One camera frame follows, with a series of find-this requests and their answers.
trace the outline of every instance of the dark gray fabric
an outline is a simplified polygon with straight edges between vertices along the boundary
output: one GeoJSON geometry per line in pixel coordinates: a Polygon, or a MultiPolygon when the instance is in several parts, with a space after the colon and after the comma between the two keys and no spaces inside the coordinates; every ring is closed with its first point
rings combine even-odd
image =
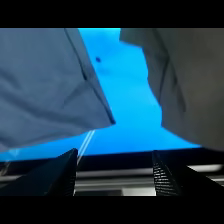
{"type": "Polygon", "coordinates": [[[114,124],[78,29],[0,29],[0,151],[114,124]]]}
{"type": "Polygon", "coordinates": [[[224,150],[224,29],[124,28],[120,39],[143,49],[162,125],[224,150]]]}

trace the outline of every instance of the cloth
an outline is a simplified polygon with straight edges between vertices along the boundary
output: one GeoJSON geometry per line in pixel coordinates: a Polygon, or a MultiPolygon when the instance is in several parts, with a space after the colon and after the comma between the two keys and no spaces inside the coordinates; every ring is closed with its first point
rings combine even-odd
{"type": "Polygon", "coordinates": [[[162,126],[224,150],[224,29],[124,28],[120,39],[142,47],[162,126]]]}
{"type": "Polygon", "coordinates": [[[78,29],[0,29],[0,151],[114,124],[78,29]]]}

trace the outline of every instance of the blue background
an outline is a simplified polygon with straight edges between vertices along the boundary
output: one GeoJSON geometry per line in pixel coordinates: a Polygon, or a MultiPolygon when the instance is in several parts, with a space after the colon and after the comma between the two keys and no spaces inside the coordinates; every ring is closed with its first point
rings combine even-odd
{"type": "MultiPolygon", "coordinates": [[[[148,85],[140,48],[119,42],[119,28],[79,30],[116,120],[116,125],[95,131],[85,155],[198,147],[161,127],[161,108],[148,85]]],[[[56,157],[80,148],[86,135],[9,150],[0,160],[56,157]]]]}

